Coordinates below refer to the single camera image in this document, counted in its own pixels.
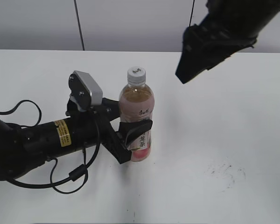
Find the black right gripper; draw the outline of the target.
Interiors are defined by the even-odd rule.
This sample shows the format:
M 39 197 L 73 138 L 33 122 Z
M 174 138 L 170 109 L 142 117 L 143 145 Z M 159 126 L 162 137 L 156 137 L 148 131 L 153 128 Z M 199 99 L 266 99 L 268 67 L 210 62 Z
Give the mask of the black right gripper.
M 175 75 L 185 84 L 232 54 L 252 47 L 256 42 L 257 37 L 241 37 L 222 27 L 190 26 L 183 34 L 182 54 Z

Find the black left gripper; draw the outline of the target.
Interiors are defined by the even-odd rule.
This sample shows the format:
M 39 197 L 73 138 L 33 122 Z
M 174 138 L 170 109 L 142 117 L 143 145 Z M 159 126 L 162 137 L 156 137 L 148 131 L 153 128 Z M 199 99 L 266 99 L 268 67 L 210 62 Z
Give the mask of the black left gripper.
M 117 133 L 110 122 L 120 117 L 119 102 L 108 98 L 103 98 L 101 105 L 92 106 L 85 112 L 80 112 L 69 100 L 66 115 L 70 116 L 67 124 L 71 143 L 75 147 L 90 147 L 100 143 L 120 164 L 131 160 L 132 153 L 127 147 L 148 132 L 153 125 L 150 119 L 120 122 Z

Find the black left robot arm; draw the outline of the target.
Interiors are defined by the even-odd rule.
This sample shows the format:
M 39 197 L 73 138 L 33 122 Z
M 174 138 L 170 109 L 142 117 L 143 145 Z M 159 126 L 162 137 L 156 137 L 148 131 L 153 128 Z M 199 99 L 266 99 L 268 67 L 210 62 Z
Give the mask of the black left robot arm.
M 34 126 L 20 126 L 0 120 L 0 181 L 17 179 L 46 161 L 78 150 L 103 145 L 120 163 L 131 160 L 131 143 L 152 127 L 151 119 L 111 122 L 120 116 L 119 103 L 107 98 L 102 104 L 81 112 L 67 103 L 66 118 Z

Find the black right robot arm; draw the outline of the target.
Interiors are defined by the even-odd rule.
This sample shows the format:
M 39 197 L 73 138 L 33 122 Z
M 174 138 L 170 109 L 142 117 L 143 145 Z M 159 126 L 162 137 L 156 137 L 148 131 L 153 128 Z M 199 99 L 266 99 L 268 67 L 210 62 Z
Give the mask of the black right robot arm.
M 185 84 L 236 52 L 252 48 L 259 33 L 280 13 L 280 0 L 209 0 L 207 15 L 188 26 L 175 75 Z

